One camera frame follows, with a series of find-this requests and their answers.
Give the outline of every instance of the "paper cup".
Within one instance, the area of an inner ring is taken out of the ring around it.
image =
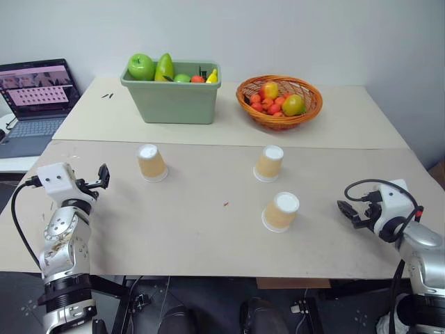
[[[168,168],[156,145],[147,144],[138,149],[142,176],[149,182],[160,182],[168,175]]]
[[[297,196],[287,192],[278,193],[261,215],[263,225],[272,232],[286,232],[295,220],[299,207]]]
[[[275,145],[267,145],[253,168],[253,174],[261,182],[274,182],[281,171],[284,152]]]

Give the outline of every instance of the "beige table surface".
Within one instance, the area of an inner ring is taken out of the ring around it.
[[[100,190],[91,217],[92,273],[390,278],[397,252],[370,231],[354,230],[336,205],[348,184],[369,177],[404,178],[426,208],[423,223],[445,233],[445,193],[408,149],[285,148],[280,178],[264,184],[252,175],[261,148],[160,144],[170,174],[150,184],[138,169],[139,145],[53,141],[36,164],[66,161],[86,180],[95,180],[99,165],[108,164],[110,186]],[[27,176],[34,173],[35,167]],[[301,202],[284,234],[269,232],[260,218],[279,191],[291,191]],[[42,188],[26,188],[17,199],[35,252],[54,209]],[[36,271],[9,205],[0,216],[0,235],[0,271]]]
[[[235,98],[237,83],[218,90],[211,125],[147,124],[129,91],[117,78],[96,78],[54,139],[131,141],[200,145],[300,148],[407,148],[407,144],[363,87],[317,86],[323,96],[319,115],[285,132],[264,129],[251,120]],[[101,98],[113,93],[113,97]]]

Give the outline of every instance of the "woven basket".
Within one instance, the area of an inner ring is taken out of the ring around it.
[[[266,115],[253,109],[250,106],[250,97],[258,94],[259,89],[267,81],[274,81],[278,84],[280,95],[293,93],[301,96],[305,101],[306,112],[298,116],[273,117],[272,115]],[[300,123],[311,120],[317,116],[323,105],[323,98],[315,87],[303,80],[292,77],[281,77],[279,75],[264,75],[244,81],[236,90],[236,98],[255,122],[276,131],[292,129]]]

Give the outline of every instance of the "person's leg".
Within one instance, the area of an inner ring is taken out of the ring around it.
[[[185,306],[177,306],[166,312],[158,334],[197,334],[191,311]]]
[[[242,334],[289,334],[282,315],[274,305],[260,298],[252,298],[241,306]]]

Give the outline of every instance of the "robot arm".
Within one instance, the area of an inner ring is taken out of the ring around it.
[[[379,181],[364,180],[355,184]],[[405,181],[386,182],[360,199],[348,196],[350,188],[345,190],[347,198],[369,202],[365,211],[368,219],[362,220],[353,207],[342,200],[337,201],[340,211],[355,228],[368,228],[386,242],[394,242],[407,265],[418,333],[445,333],[445,238],[420,224],[423,207],[411,199]]]
[[[106,189],[110,178],[108,168],[102,165],[99,179],[90,184],[77,180],[69,164],[44,166],[37,172],[38,175],[17,188],[11,207],[18,232],[35,258],[15,214],[17,194],[24,186],[43,186],[57,206],[44,229],[44,249],[38,259],[45,285],[44,294],[38,300],[39,305],[47,309],[43,318],[45,333],[106,333],[102,320],[92,320],[97,311],[91,290],[121,298],[121,301],[129,300],[125,286],[89,274],[89,215],[99,196],[91,189]]]

